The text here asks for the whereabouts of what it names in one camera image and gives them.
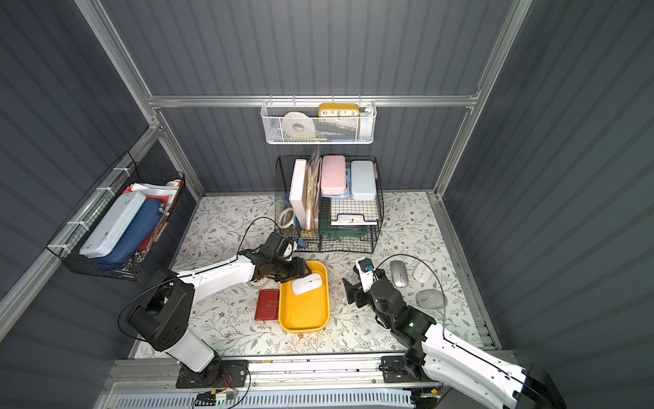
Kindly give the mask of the white computer mouse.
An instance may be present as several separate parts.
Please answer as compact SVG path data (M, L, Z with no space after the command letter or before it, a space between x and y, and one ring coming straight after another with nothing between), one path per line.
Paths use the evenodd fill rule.
M301 279L295 279L291 284L291 289L296 296L309 293L320 289L324 284L321 274L312 273Z

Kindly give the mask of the silver computer mouse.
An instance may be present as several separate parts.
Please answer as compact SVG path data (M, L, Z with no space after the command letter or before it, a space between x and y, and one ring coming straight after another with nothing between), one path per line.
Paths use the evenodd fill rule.
M406 264L400 260L393 260L390 263L390 271L393 285L397 288L406 288L409 284L409 276Z

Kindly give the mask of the small white mouse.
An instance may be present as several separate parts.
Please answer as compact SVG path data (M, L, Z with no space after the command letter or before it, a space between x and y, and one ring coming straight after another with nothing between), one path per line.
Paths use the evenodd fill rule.
M421 284L428 283L434 275L432 274L432 269L423 262L418 262L414 271L413 279Z

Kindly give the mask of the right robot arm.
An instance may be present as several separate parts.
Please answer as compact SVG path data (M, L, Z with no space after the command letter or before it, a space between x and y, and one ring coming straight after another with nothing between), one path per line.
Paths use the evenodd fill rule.
M436 319L408 305L386 279L369 290L342 281L347 302L369 307L377 323L406 347L404 367L396 373L451 386L486 408L566 408L550 375L493 356L449 332Z

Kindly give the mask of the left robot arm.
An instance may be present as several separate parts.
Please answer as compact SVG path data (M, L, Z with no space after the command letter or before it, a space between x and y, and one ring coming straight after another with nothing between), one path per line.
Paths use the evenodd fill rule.
M235 257L187 272L166 271L125 310L128 324L153 349L176 359L197 374L216 372L220 357L190 328L195 303L232 286L261 279L287 283L312 271L296 257L296 242L273 232L255 249L237 251Z

